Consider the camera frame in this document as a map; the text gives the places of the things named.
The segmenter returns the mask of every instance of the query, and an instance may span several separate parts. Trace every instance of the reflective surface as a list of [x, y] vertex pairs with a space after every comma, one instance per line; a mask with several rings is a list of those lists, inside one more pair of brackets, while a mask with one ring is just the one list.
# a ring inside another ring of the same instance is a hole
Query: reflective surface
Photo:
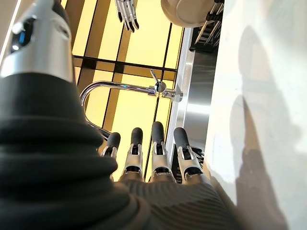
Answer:
[[217, 54], [195, 53], [183, 127], [190, 145], [205, 150]]

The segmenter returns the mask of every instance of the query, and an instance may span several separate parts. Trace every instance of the chrome faucet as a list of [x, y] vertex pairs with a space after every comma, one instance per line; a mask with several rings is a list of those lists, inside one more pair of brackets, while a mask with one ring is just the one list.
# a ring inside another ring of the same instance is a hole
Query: chrome faucet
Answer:
[[[80, 99], [81, 99], [81, 105], [84, 108], [85, 100], [88, 97], [89, 93], [97, 88], [97, 87], [109, 87], [111, 89], [119, 89], [119, 90], [129, 90], [129, 91], [135, 91], [135, 92], [143, 92], [147, 93], [149, 96], [156, 96], [159, 97], [160, 95], [164, 98], [169, 98], [172, 99], [174, 102], [180, 102], [183, 97], [183, 93], [179, 88], [176, 90], [172, 89], [167, 89], [166, 84], [162, 81], [159, 81], [158, 78], [156, 77], [154, 71], [151, 69], [150, 73], [152, 77], [155, 79], [156, 84], [155, 86], [149, 86], [148, 88], [142, 87], [142, 86], [136, 86], [136, 85], [128, 85], [128, 84], [123, 84], [123, 83], [117, 83], [117, 82], [111, 82], [111, 81], [105, 81], [105, 80], [100, 80], [93, 82], [92, 84], [88, 85], [80, 94]], [[110, 136], [110, 132], [104, 130], [103, 128], [98, 127], [97, 125], [93, 124], [89, 119], [85, 116], [86, 121], [94, 128], [97, 128], [103, 138], [105, 140], [108, 140], [108, 137]]]

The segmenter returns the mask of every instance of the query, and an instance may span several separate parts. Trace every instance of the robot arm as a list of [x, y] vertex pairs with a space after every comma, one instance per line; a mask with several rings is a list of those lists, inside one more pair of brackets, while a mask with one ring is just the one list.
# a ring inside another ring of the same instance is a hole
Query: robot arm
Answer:
[[125, 28], [133, 33], [135, 29], [139, 29], [139, 24], [136, 19], [134, 0], [115, 0], [118, 19], [124, 21]]

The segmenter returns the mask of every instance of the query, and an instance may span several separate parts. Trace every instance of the robotic finger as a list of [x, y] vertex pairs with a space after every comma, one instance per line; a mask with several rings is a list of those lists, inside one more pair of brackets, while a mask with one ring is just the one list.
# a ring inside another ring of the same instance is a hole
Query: robotic finger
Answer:
[[186, 131], [183, 128], [174, 130], [174, 138], [178, 152], [178, 163], [183, 184], [211, 184], [193, 152]]
[[127, 154], [126, 163], [120, 181], [138, 180], [144, 181], [142, 166], [143, 166], [143, 152], [142, 152], [143, 131], [140, 128], [135, 128], [131, 134], [131, 145]]
[[121, 0], [120, 1], [120, 7], [121, 7], [121, 11], [122, 11], [124, 18], [125, 18], [126, 29], [131, 30], [134, 33], [134, 27], [133, 27], [132, 19], [131, 19], [130, 12], [129, 12], [128, 1], [127, 0]]
[[102, 157], [112, 157], [116, 160], [119, 143], [120, 143], [120, 134], [111, 133], [109, 136], [109, 139], [107, 140], [106, 147], [104, 148], [101, 156]]
[[128, 4], [128, 10], [129, 10], [130, 19], [131, 19], [131, 22], [129, 22], [130, 27], [133, 26], [135, 29], [138, 30], [140, 26], [139, 26], [138, 21], [136, 19], [134, 0], [127, 0], [127, 4]]
[[120, 8], [120, 0], [115, 0], [115, 5], [116, 5], [116, 9], [117, 9], [117, 17], [119, 19], [120, 22], [123, 21], [123, 16], [121, 13], [121, 8]]
[[152, 169], [153, 173], [150, 182], [166, 181], [176, 183], [173, 176], [168, 154], [166, 151], [164, 141], [163, 125], [160, 122], [154, 122], [152, 127], [152, 140], [153, 140], [153, 160]]
[[120, 22], [124, 21], [126, 30], [139, 29], [139, 24], [136, 19], [135, 4], [134, 0], [115, 0], [118, 19]]

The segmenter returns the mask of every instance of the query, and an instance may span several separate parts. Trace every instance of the black fingertip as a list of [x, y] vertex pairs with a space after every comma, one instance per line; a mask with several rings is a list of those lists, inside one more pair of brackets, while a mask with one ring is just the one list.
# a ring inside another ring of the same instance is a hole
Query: black fingertip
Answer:
[[120, 12], [118, 12], [118, 17], [119, 17], [120, 22], [122, 22], [123, 21], [123, 17], [121, 16]]
[[130, 26], [130, 29], [132, 30], [132, 32], [134, 33], [134, 27], [133, 27], [132, 22], [129, 22], [129, 26]]
[[129, 31], [129, 26], [128, 26], [127, 22], [125, 22], [125, 24], [126, 24], [127, 31]]
[[187, 146], [189, 146], [189, 140], [186, 131], [178, 127], [174, 130], [174, 138], [177, 148], [182, 147], [183, 149], [187, 149]]
[[138, 145], [142, 144], [143, 141], [143, 131], [140, 128], [134, 128], [131, 133], [131, 144]]
[[134, 19], [134, 22], [135, 22], [136, 28], [139, 29], [140, 26], [138, 24], [138, 21], [136, 19]]
[[107, 146], [109, 146], [109, 148], [117, 148], [119, 147], [119, 143], [120, 143], [120, 134], [119, 133], [111, 133], [109, 136], [109, 139], [107, 140]]
[[161, 145], [161, 142], [164, 142], [164, 129], [161, 122], [154, 122], [152, 128], [152, 139], [153, 142], [157, 142], [158, 145]]

